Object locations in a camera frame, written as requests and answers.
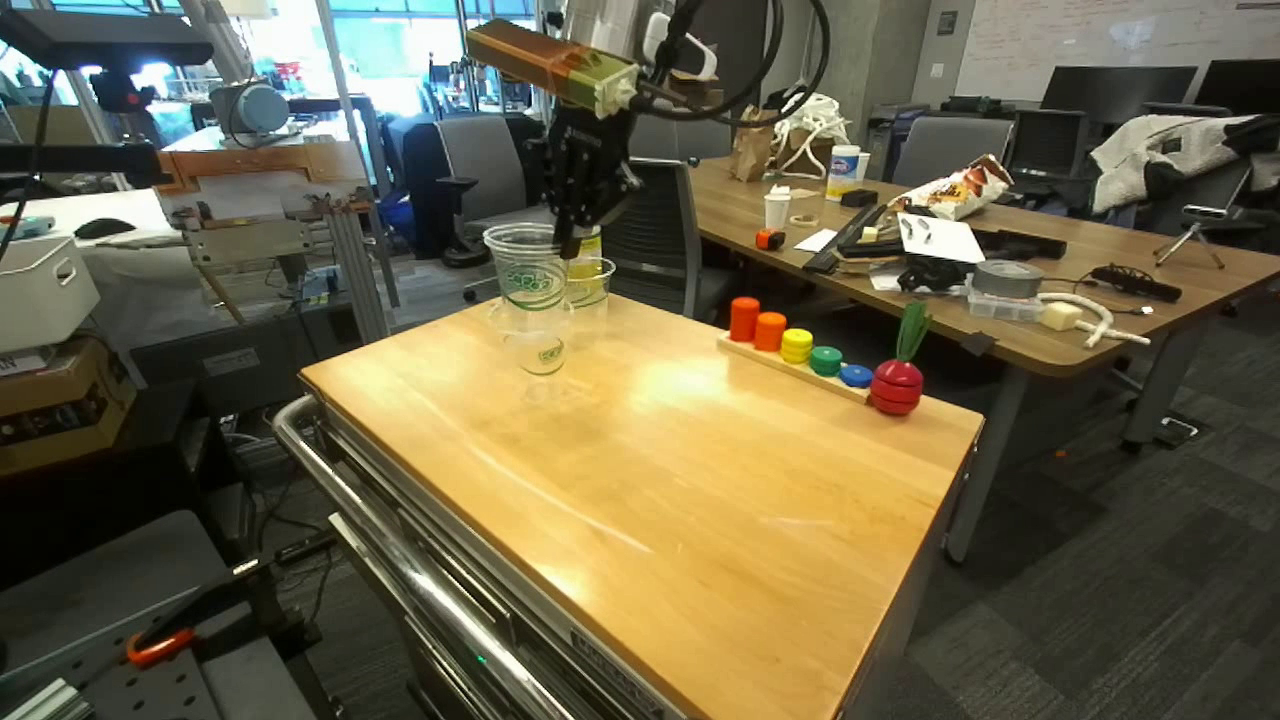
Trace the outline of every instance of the cardboard box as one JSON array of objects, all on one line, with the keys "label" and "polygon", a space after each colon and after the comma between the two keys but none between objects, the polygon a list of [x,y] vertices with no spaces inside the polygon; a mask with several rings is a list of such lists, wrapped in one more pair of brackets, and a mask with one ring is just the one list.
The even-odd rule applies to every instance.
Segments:
[{"label": "cardboard box", "polygon": [[56,359],[52,346],[8,353],[8,355],[0,355],[0,375],[46,373],[52,359]]},{"label": "cardboard box", "polygon": [[204,126],[160,151],[173,185],[199,185],[207,176],[301,171],[308,185],[370,185],[365,162],[349,139],[295,135],[266,148],[242,148],[226,130]]},{"label": "cardboard box", "polygon": [[0,378],[0,475],[118,445],[134,409],[128,369],[99,339],[72,339],[52,369]]}]

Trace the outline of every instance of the red apple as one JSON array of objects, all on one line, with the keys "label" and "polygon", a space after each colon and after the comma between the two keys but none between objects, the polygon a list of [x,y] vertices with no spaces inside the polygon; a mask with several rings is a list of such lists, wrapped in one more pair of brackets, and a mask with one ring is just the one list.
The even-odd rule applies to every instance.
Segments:
[{"label": "red apple", "polygon": [[914,359],[883,359],[871,375],[871,409],[883,414],[910,414],[926,397],[926,373]]}]

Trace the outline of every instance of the glass cup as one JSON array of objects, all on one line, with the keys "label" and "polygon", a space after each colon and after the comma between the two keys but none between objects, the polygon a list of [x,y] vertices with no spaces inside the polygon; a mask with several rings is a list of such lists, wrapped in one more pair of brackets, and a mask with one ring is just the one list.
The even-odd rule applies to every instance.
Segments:
[{"label": "glass cup", "polygon": [[558,226],[538,219],[486,226],[496,286],[507,302],[527,311],[565,302],[565,259],[558,254],[551,237]]},{"label": "glass cup", "polygon": [[574,302],[559,301],[551,309],[520,309],[514,301],[496,301],[496,328],[507,355],[527,375],[527,399],[558,399],[558,375],[567,364],[574,344]]}]

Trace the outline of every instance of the red cup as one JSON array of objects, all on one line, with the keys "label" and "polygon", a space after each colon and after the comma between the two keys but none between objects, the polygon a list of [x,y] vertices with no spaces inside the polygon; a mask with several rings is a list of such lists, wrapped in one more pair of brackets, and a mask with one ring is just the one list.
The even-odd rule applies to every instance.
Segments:
[{"label": "red cup", "polygon": [[755,317],[762,317],[762,301],[755,294],[737,294],[729,302],[729,339],[752,344],[755,339]]}]

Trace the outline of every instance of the orange cup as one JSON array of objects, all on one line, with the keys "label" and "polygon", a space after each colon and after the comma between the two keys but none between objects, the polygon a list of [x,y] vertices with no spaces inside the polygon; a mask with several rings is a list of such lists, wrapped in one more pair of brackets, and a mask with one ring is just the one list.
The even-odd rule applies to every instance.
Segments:
[{"label": "orange cup", "polygon": [[786,344],[789,317],[786,311],[762,311],[755,317],[755,353],[776,353]]}]

